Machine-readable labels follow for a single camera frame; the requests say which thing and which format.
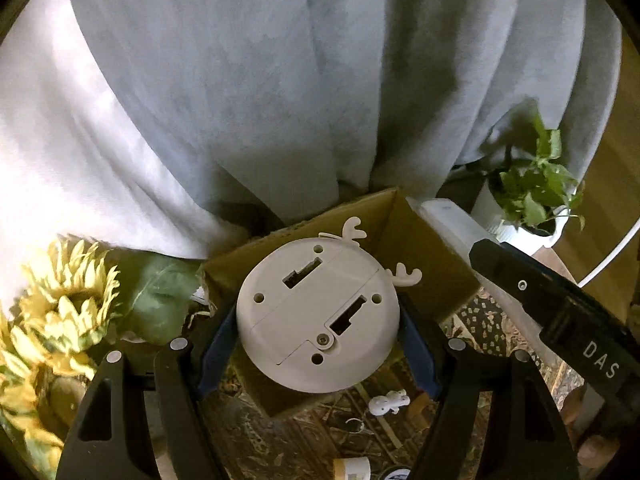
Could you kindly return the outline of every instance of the white cable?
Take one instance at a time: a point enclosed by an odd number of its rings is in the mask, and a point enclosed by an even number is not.
[[[620,254],[620,251],[622,251],[622,249],[626,247],[626,245],[631,241],[631,239],[634,236],[636,236],[636,233],[639,230],[640,230],[640,218],[636,221],[636,223],[631,228],[631,230],[626,234],[626,236],[622,238],[622,241],[618,245],[616,245],[616,248],[609,253],[609,256],[607,256],[604,260],[602,260],[595,269],[593,269],[589,274],[587,274],[587,276],[584,277],[580,283],[578,283],[578,286],[583,287],[587,283],[589,283],[593,278],[595,278],[602,269],[608,266],[611,263],[611,261],[616,256],[618,256],[618,254]]]

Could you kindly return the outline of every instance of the silver rivet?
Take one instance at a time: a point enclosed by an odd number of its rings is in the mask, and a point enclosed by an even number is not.
[[[171,350],[182,350],[183,348],[187,348],[189,342],[183,337],[177,337],[173,341],[169,343]]]
[[[462,339],[458,339],[457,337],[453,339],[449,339],[449,348],[455,350],[456,352],[461,352],[465,349],[466,343],[462,341]]]
[[[529,352],[526,350],[516,350],[514,354],[516,355],[516,359],[521,363],[526,363],[531,358]]]
[[[108,363],[117,363],[120,359],[122,359],[122,352],[120,350],[112,350],[107,354]]]

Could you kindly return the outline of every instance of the white pot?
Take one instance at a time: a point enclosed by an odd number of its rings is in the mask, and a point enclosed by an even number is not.
[[[552,236],[538,236],[505,222],[502,218],[503,214],[502,208],[489,190],[489,181],[485,180],[476,204],[471,210],[471,218],[494,235],[499,242],[510,243],[529,256],[533,256],[542,247],[552,247],[560,238],[562,228],[568,220],[568,217],[557,218],[556,232]]]

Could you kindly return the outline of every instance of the open cardboard box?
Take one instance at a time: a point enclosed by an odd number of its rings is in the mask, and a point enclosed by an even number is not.
[[[268,254],[290,241],[317,237],[319,232],[340,235],[345,220],[352,216],[360,218],[358,229],[367,233],[367,238],[358,240],[360,246],[383,267],[395,270],[402,262],[409,272],[422,271],[420,283],[405,290],[429,318],[444,320],[478,290],[479,282],[469,266],[412,210],[399,190],[388,189],[339,205],[208,261],[203,271],[209,300],[214,306],[235,301],[245,277]],[[255,367],[241,345],[231,362],[242,386],[267,416],[291,416],[326,397],[275,383]]]

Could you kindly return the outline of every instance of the wooden floor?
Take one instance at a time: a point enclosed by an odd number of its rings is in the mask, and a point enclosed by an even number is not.
[[[586,175],[580,232],[569,222],[554,249],[576,280],[582,279],[626,235],[640,216],[640,56],[623,38],[618,94]],[[621,320],[638,276],[638,236],[585,290]]]

